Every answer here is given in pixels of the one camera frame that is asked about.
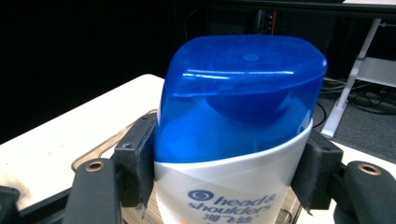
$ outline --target bottle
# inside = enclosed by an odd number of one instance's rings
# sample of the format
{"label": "bottle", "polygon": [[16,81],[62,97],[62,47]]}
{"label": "bottle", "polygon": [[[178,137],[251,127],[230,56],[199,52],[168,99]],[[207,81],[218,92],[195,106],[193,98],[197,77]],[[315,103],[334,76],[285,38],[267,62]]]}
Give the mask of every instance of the bottle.
{"label": "bottle", "polygon": [[182,46],[156,127],[163,223],[275,223],[325,72],[324,56],[295,37],[212,35]]}

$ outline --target table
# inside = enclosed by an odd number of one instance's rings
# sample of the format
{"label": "table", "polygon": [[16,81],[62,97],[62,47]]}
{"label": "table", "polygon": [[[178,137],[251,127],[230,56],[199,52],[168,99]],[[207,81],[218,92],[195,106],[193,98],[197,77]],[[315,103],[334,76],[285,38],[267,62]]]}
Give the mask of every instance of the table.
{"label": "table", "polygon": [[[71,187],[72,162],[88,150],[157,108],[163,79],[143,75],[60,117],[0,146],[0,185],[21,191],[19,209],[38,203]],[[396,176],[396,164],[382,161],[349,147],[343,162],[368,161]],[[333,223],[332,211],[302,211],[298,223]]]}

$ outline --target white shelf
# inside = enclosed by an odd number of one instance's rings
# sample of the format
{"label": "white shelf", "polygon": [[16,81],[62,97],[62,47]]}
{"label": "white shelf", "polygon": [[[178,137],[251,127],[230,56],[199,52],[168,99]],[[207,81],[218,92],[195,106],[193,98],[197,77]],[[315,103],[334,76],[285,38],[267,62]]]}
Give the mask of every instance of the white shelf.
{"label": "white shelf", "polygon": [[356,79],[396,88],[396,61],[367,57]]}

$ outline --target white metal leg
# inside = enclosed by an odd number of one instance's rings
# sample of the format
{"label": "white metal leg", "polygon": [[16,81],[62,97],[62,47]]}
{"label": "white metal leg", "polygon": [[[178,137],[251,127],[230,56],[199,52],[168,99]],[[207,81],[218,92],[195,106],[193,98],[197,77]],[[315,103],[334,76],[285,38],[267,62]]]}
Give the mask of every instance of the white metal leg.
{"label": "white metal leg", "polygon": [[332,108],[332,112],[330,113],[329,117],[326,120],[326,123],[323,126],[321,133],[326,136],[327,138],[333,138],[335,131],[337,130],[338,124],[340,123],[341,117],[344,114],[344,110],[347,106],[347,97],[352,90],[352,86],[355,83],[356,77],[359,74],[361,64],[366,57],[366,53],[368,48],[370,47],[371,42],[373,41],[376,29],[378,28],[379,23],[381,22],[380,19],[374,19],[373,24],[370,28],[369,33],[364,40],[363,46],[361,47],[361,52],[358,55],[358,58],[354,62],[352,69],[350,70],[349,77],[346,81],[346,85],[341,93],[340,99],[335,103],[334,107]]}

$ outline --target blue bottle cap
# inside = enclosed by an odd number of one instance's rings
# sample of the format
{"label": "blue bottle cap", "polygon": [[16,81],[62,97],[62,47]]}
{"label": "blue bottle cap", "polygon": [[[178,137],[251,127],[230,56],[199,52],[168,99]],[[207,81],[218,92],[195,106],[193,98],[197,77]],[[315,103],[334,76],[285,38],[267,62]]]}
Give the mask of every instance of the blue bottle cap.
{"label": "blue bottle cap", "polygon": [[166,74],[154,160],[215,161],[289,141],[308,127],[325,72],[324,56],[299,38],[194,38]]}

